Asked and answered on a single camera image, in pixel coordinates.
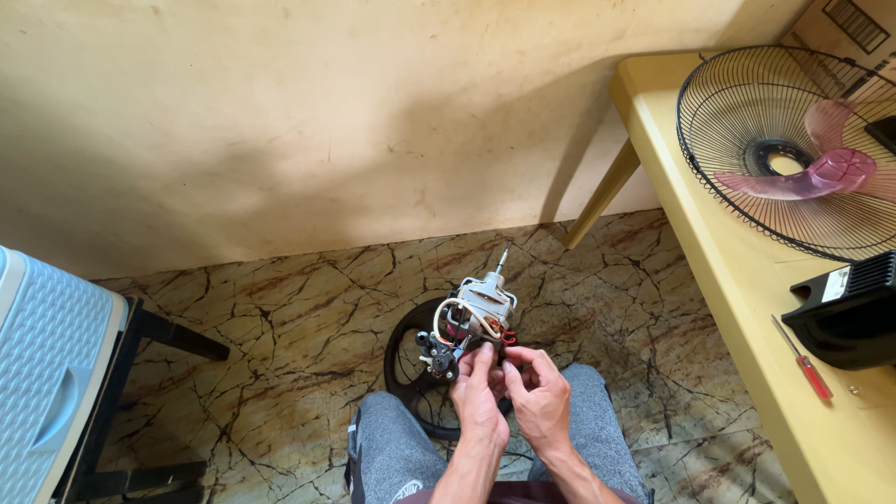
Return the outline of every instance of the label sticker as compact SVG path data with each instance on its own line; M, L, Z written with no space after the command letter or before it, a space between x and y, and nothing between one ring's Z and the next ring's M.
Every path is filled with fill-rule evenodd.
M849 266L828 273L828 284L824 287L822 303L837 300L846 290L846 281L849 278Z

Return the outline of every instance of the screwdriver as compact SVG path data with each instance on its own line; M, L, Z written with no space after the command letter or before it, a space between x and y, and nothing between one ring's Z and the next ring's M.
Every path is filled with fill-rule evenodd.
M833 392L828 388L828 384L824 383L824 378L822 378L822 375L818 372L818 368L812 365L812 362L807 356L799 352L797 346L793 344L793 341L787 334L787 331L784 330L784 326L778 321L778 318L772 315L771 320L775 323L775 326L778 326L778 330L781 331L784 337L787 338L787 343L790 343L790 346L793 347L793 351L797 353L797 364L799 364L800 369L803 370L803 374L806 375L806 378L809 378L809 383L812 384L815 393L822 399L830 399L834 397Z

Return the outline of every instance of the red screwdriver handle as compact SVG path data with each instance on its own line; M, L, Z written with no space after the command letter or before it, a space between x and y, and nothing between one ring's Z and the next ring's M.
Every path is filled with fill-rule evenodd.
M805 355L800 355L797 357L797 363L799 367L802 368L803 373L806 375L806 378L809 378L809 383L812 384L812 388L815 389L815 393L818 394L822 399L830 399L834 397L833 392L828 388L828 384L824 383L824 378L818 372L818 369L812 365L812 362Z

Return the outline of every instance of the cardboard box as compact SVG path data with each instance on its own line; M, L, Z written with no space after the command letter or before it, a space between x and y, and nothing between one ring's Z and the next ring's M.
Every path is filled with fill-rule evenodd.
M851 58L896 81L896 0L815 0L781 44ZM824 68L821 60L806 71L833 77L843 91L842 98L871 91L867 76L850 76L849 82L843 82Z

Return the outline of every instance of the white wire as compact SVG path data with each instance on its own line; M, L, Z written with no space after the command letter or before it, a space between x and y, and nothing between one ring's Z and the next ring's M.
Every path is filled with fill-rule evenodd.
M486 331L488 331L488 333L489 333L493 338L495 338L495 341L499 341L499 340L501 339L501 335L496 334L496 333L495 333L495 330L492 329L492 326L490 326L490 325L488 324L488 322L486 322L486 320L485 320L484 318L482 318L482 316L481 316L479 313L477 313L475 309L473 309L472 306L470 306L469 304L467 304L466 301L464 301L464 300L459 300L459 299L457 299L457 298L448 298L447 300L442 301L442 304L439 305L439 308L436 308L436 309L435 309L435 315L433 316L433 333L435 333L435 337L436 337L436 338L439 338L439 339L442 338L442 336L439 334L439 314L442 313L442 308L444 308L444 307L446 307L446 306L448 306L448 305L450 305L450 304L455 304L455 305L457 305L457 306L466 308L467 311L468 311L473 317L475 317L476 320L479 321L479 324L480 324L481 326L483 326L483 327L486 329Z

